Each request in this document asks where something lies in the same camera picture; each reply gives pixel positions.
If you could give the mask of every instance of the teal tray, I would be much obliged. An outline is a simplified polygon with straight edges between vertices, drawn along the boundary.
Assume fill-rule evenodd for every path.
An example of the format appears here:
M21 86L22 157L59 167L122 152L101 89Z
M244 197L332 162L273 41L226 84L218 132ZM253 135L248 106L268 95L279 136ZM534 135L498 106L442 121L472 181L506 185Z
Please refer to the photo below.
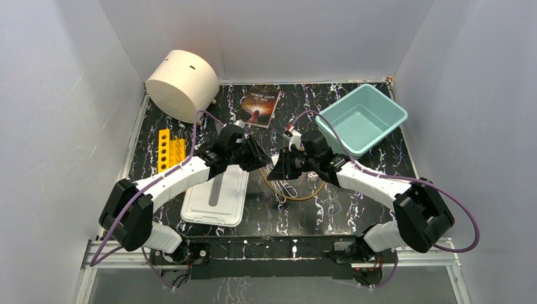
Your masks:
M405 109L369 84L362 84L320 113L355 157L366 154L408 117ZM315 121L332 150L345 154L328 125L320 117Z

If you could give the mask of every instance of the marble tabletop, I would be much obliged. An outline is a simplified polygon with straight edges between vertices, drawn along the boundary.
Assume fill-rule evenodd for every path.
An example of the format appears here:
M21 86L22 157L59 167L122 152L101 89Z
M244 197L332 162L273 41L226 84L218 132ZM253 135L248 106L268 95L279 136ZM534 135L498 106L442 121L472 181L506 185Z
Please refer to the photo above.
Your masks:
M281 133L301 112L321 111L359 85L359 83L258 85L277 87L283 95L268 129L247 126L246 131L260 143L267 154L274 155L284 145L283 138L275 130ZM386 83L372 85L389 96ZM211 104L208 111L223 122L233 122L251 86L220 86L215 98L217 102ZM301 119L296 126L302 133L317 128L312 117ZM158 131L166 128L171 130L173 136L186 139L187 150L190 149L192 125L167 116L149 101L129 171L130 180L136 181L156 173ZM215 122L210 118L205 117L197 128L198 143L213 139L217 135ZM363 155L359 161L386 174L415 176L399 128ZM289 183L300 196L311 195L322 186L322 181L309 180L306 174ZM330 184L324 185L318 195L306 201L279 203L257 170L250 173L243 219L237 227L184 222L180 216L183 199L184 194L180 194L164 204L154 214L153 220L169 225L188 236L312 236L360 234L372 224L392 219L389 210L380 203L358 192Z

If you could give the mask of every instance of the book cover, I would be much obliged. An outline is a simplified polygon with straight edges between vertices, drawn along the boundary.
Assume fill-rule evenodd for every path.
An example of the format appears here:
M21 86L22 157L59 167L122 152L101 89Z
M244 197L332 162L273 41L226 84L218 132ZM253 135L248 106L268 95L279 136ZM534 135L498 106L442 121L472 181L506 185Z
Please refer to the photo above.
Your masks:
M268 128L280 94L278 89L252 87L243 101L239 119L250 125Z

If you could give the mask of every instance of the white cylindrical container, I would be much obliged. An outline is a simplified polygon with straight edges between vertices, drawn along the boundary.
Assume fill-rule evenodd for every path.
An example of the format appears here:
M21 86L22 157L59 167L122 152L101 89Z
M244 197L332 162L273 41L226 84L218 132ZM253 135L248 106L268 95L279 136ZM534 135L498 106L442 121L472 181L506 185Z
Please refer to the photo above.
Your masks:
M193 124L218 93L218 77L202 57L174 50L146 81L151 100L167 115Z

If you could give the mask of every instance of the gray floor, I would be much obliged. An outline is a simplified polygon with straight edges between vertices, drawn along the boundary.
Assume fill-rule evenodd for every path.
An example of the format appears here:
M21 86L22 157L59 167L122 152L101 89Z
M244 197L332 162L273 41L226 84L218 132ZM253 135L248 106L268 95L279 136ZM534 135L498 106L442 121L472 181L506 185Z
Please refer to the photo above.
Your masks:
M400 267L373 292L328 277L231 277L192 280L172 293L150 270L99 269L90 303L456 303L451 286L446 267Z

